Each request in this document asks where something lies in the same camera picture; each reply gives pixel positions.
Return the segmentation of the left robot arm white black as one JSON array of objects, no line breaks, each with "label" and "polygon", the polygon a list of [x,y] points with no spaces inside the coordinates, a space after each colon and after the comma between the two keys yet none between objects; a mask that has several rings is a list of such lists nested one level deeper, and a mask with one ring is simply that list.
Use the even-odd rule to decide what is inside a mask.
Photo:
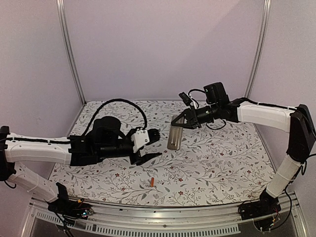
[{"label": "left robot arm white black", "polygon": [[28,169],[23,161],[44,161],[69,166],[97,164],[107,158],[129,157],[131,165],[142,165],[160,156],[160,153],[141,155],[145,145],[159,141],[158,129],[133,128],[127,134],[121,131],[121,122],[115,117],[96,119],[93,128],[84,136],[54,139],[25,137],[11,133],[8,126],[0,129],[0,179],[12,182],[38,195],[48,210],[73,219],[86,219],[93,214],[90,204],[83,199],[70,200],[67,189]]}]

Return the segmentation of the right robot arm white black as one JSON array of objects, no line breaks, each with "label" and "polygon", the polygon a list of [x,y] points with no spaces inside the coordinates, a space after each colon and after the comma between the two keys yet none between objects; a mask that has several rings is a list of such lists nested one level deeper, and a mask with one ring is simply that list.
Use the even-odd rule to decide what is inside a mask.
[{"label": "right robot arm white black", "polygon": [[286,156],[271,182],[255,202],[244,202],[238,207],[242,220],[253,219],[280,211],[279,195],[292,183],[301,166],[311,157],[316,141],[316,130],[306,105],[285,107],[260,103],[242,97],[231,101],[221,82],[205,86],[207,106],[196,109],[192,99],[184,92],[179,94],[187,109],[174,118],[172,126],[185,129],[200,128],[204,123],[222,119],[230,122],[259,124],[289,134]]}]

